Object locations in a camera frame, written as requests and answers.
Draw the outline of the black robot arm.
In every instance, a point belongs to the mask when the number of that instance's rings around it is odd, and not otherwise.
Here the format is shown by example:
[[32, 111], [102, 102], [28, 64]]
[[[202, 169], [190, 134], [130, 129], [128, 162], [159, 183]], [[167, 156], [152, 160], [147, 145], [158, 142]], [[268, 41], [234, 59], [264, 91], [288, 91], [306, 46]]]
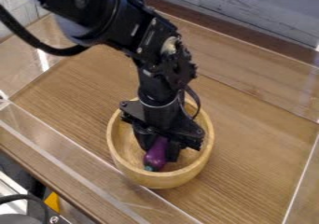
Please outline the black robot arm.
[[107, 45], [132, 59], [139, 72], [135, 101], [120, 104], [122, 118], [132, 125], [140, 148], [174, 162], [187, 147], [199, 150], [206, 132], [186, 112], [184, 96], [195, 95], [198, 77], [192, 54], [179, 28], [144, 0], [35, 0], [56, 16], [72, 47], [58, 49], [28, 32], [0, 5], [0, 22], [35, 48], [56, 56], [76, 55]]

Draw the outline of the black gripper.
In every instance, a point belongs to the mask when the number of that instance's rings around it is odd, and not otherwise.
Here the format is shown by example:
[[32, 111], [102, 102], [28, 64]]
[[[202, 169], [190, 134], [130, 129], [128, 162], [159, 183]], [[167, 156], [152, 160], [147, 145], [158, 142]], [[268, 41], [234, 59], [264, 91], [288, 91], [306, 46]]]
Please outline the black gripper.
[[167, 137], [168, 162], [179, 160], [180, 151], [191, 148], [200, 151], [206, 132], [184, 114], [179, 102], [167, 106], [150, 106], [140, 100], [120, 102], [122, 120], [134, 127], [140, 148], [148, 151], [160, 136]]

